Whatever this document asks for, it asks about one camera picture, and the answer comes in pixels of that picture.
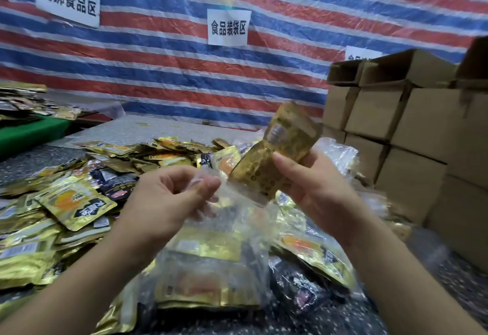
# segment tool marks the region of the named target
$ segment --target plastic sheet backdrop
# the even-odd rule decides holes
[[[207,9],[251,10],[248,45],[207,44]],[[127,101],[132,113],[254,129],[293,99],[316,118],[347,46],[459,62],[488,0],[101,0],[101,26],[0,0],[0,78]]]

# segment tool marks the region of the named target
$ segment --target white paper sign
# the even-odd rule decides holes
[[[345,48],[345,60],[370,60],[381,56],[383,56],[381,52],[369,50],[367,48],[358,48],[353,46],[347,46]]]
[[[79,24],[100,26],[100,0],[36,0],[36,7]]]
[[[214,46],[247,46],[251,11],[207,10],[208,43]]]

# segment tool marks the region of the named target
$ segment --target person's left hand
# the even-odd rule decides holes
[[[220,187],[218,177],[204,176],[185,190],[198,169],[176,165],[143,174],[109,233],[114,244],[150,262],[180,230],[193,211]]]

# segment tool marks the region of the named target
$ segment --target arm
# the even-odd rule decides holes
[[[85,256],[0,325],[3,335],[88,335],[124,286],[220,186],[207,177],[186,188],[197,169],[144,174],[113,230]]]
[[[303,165],[278,153],[273,160],[293,182],[285,192],[342,245],[392,334],[486,334],[371,213],[324,154],[309,154]]]

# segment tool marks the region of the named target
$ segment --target green table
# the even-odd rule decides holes
[[[42,118],[33,123],[1,128],[0,160],[64,137],[70,124],[64,119]]]

